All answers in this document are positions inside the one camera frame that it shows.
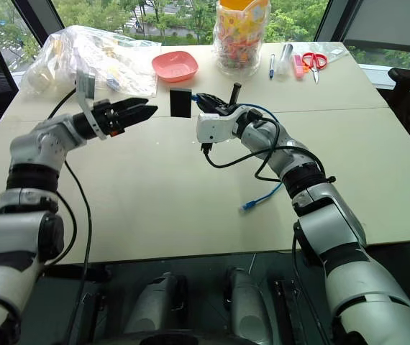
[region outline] plastic bag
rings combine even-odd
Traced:
[[[342,44],[338,42],[290,42],[293,45],[292,55],[302,56],[305,52],[316,52],[325,55],[328,63],[342,58],[349,54]]]
[[[269,16],[268,0],[253,0],[243,10],[224,7],[218,1],[213,46],[217,65],[223,72],[252,75],[258,70]]]
[[[155,96],[157,77],[151,61],[158,54],[158,42],[73,25],[47,38],[20,88],[32,94],[64,94],[74,87],[76,70],[81,69],[95,75],[97,88]]]

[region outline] pink plastic bowl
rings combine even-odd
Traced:
[[[169,83],[192,78],[199,69],[196,59],[188,52],[167,52],[154,57],[152,66],[159,78]]]

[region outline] window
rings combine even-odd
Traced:
[[[389,49],[366,49],[347,46],[358,63],[398,68],[410,68],[410,52]]]
[[[216,0],[52,0],[65,26],[79,24],[164,45],[209,45]],[[272,0],[266,42],[313,40],[328,0]]]
[[[39,48],[13,3],[0,0],[0,51],[10,71],[26,70]]]

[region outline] blue pen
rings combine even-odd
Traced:
[[[269,79],[272,80],[272,77],[274,76],[274,62],[275,62],[275,54],[272,54],[270,56],[270,67],[269,67]]]

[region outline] robotic arm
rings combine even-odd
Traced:
[[[236,104],[239,88],[234,85],[229,103],[202,93],[192,96],[203,111],[197,137],[204,154],[213,143],[238,138],[251,152],[265,150],[257,155],[260,159],[270,155],[268,164],[285,185],[299,217],[294,236],[308,261],[324,268],[336,344],[410,344],[410,300],[364,250],[365,232],[333,186],[334,178],[325,177],[312,155],[296,149],[306,147],[281,124]],[[293,149],[271,150],[274,140],[277,147]]]
[[[44,121],[13,140],[6,190],[0,195],[0,344],[17,342],[34,283],[45,262],[63,250],[56,190],[67,153],[97,135],[113,137],[149,119],[157,106],[146,103],[143,98],[103,100],[92,110]]]

